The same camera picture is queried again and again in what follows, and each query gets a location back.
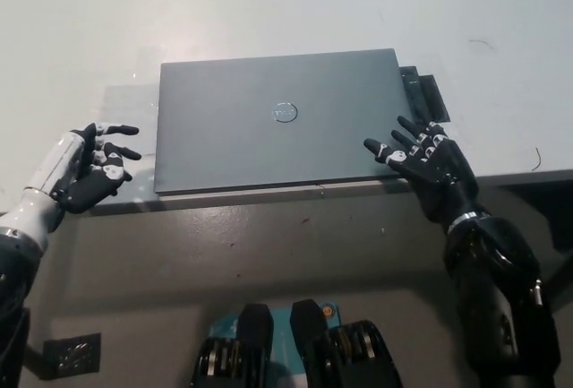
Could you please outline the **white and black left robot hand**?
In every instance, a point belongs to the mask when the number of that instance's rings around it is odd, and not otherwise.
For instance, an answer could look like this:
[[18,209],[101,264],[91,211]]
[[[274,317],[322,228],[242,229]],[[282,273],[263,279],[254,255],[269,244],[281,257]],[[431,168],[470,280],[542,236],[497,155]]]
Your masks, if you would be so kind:
[[29,189],[47,195],[64,211],[83,213],[117,195],[125,182],[133,180],[126,160],[140,160],[140,153],[109,141],[112,134],[134,136],[140,129],[131,125],[91,123],[63,134],[42,161]]

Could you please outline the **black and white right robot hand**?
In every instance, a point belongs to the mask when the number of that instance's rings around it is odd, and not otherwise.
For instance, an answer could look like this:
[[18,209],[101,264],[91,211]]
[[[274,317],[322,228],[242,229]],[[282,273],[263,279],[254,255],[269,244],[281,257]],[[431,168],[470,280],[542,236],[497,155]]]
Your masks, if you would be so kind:
[[486,210],[477,201],[475,174],[456,141],[435,122],[419,125],[399,116],[398,123],[410,133],[391,132],[398,147],[372,138],[365,139],[363,146],[378,163],[408,182],[425,217],[448,231],[462,221],[483,216]]

